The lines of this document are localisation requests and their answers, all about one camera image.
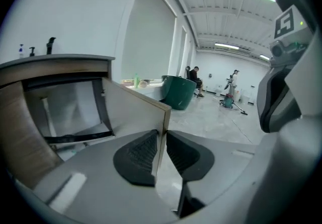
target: concrete floor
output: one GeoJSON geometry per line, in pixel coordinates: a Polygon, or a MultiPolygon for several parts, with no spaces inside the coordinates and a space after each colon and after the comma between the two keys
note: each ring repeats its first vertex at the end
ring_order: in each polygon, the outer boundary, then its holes
{"type": "MultiPolygon", "coordinates": [[[[234,106],[227,109],[219,105],[222,97],[205,94],[194,97],[184,111],[172,110],[169,130],[178,130],[209,139],[229,142],[259,144],[265,134],[259,124],[257,107],[238,103],[248,116],[234,106]]],[[[177,209],[182,188],[182,178],[165,151],[158,171],[156,190],[164,202],[177,209]]]]}

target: green chair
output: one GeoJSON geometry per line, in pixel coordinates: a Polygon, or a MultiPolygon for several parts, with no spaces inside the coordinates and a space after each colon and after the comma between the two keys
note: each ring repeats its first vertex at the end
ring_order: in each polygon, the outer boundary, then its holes
{"type": "Polygon", "coordinates": [[[181,77],[162,76],[164,103],[176,110],[185,110],[194,94],[196,83],[181,77]]]}

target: green bottle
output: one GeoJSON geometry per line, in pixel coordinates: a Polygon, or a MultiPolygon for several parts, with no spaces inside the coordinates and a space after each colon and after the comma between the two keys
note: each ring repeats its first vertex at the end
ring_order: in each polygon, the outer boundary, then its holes
{"type": "Polygon", "coordinates": [[[137,89],[139,86],[139,76],[137,75],[137,73],[134,76],[134,88],[137,89]]]}

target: man sitting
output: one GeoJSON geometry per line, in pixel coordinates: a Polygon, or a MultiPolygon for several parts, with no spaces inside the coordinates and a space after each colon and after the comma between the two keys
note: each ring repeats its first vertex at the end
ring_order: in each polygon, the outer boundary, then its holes
{"type": "Polygon", "coordinates": [[[204,97],[202,95],[202,88],[203,88],[203,84],[202,84],[202,80],[200,80],[200,78],[197,77],[197,72],[199,71],[199,67],[195,66],[194,69],[192,69],[190,71],[190,80],[194,81],[197,84],[197,88],[199,89],[199,97],[204,97]]]}

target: vacuum cleaner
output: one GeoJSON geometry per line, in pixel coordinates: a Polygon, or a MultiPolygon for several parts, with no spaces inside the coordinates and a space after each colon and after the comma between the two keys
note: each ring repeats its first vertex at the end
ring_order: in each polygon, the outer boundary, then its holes
{"type": "MultiPolygon", "coordinates": [[[[225,89],[226,90],[228,87],[231,86],[231,83],[232,83],[232,76],[230,76],[230,78],[228,79],[228,83],[227,85],[225,86],[225,89]]],[[[220,100],[219,104],[221,104],[223,107],[225,108],[231,108],[232,109],[232,105],[234,104],[236,107],[238,107],[240,110],[241,110],[241,114],[243,115],[248,115],[245,110],[243,110],[240,106],[236,105],[234,100],[233,100],[233,95],[230,94],[230,93],[227,93],[224,97],[223,100],[220,100]]]]}

